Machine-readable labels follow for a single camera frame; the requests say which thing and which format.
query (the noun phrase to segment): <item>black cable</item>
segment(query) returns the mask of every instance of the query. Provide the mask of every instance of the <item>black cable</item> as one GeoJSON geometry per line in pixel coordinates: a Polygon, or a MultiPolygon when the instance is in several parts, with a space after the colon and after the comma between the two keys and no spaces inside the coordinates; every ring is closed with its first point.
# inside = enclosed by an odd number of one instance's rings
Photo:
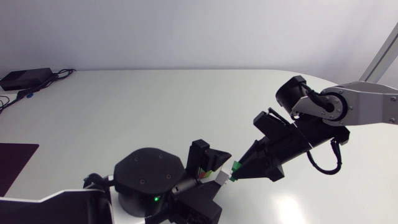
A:
{"type": "Polygon", "coordinates": [[[325,109],[327,112],[332,112],[334,107],[332,104],[325,103],[320,99],[320,94],[312,90],[309,86],[307,86],[305,83],[301,83],[302,86],[306,89],[306,94],[308,97],[318,106],[322,107],[325,109]]]}
{"type": "Polygon", "coordinates": [[[99,174],[90,174],[88,177],[84,179],[85,183],[83,188],[89,186],[90,184],[98,184],[103,187],[114,186],[113,180],[105,180],[99,174]]]}
{"type": "Polygon", "coordinates": [[[65,78],[69,77],[75,71],[76,71],[75,69],[62,69],[62,70],[60,70],[57,73],[53,73],[46,81],[44,81],[39,86],[19,91],[18,94],[17,94],[17,98],[15,100],[13,100],[12,102],[8,101],[5,105],[0,107],[0,114],[2,113],[2,111],[4,109],[6,109],[7,107],[13,105],[14,103],[20,101],[25,96],[27,96],[27,95],[29,95],[31,93],[35,93],[37,91],[43,90],[44,88],[49,87],[54,82],[59,81],[59,80],[63,80],[65,78]]]}
{"type": "Polygon", "coordinates": [[[308,159],[310,160],[311,164],[312,164],[319,172],[321,172],[322,174],[334,175],[334,174],[337,174],[337,173],[340,171],[341,165],[342,165],[343,163],[341,162],[341,152],[340,152],[339,142],[338,142],[336,139],[332,139],[332,140],[330,141],[330,144],[331,144],[331,148],[333,149],[333,152],[335,153],[336,158],[337,158],[337,167],[334,168],[333,170],[324,170],[324,169],[322,169],[321,167],[319,167],[319,166],[315,163],[315,161],[313,160],[313,157],[312,157],[310,151],[307,152],[307,156],[308,156],[308,159]]]}

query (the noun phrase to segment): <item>black device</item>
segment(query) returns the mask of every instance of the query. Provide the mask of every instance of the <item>black device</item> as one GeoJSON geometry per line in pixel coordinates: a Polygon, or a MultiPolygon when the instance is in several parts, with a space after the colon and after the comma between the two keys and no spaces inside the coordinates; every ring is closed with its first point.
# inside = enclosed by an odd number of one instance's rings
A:
{"type": "Polygon", "coordinates": [[[35,88],[53,75],[50,68],[37,68],[10,72],[2,80],[0,86],[4,91],[35,88]]]}

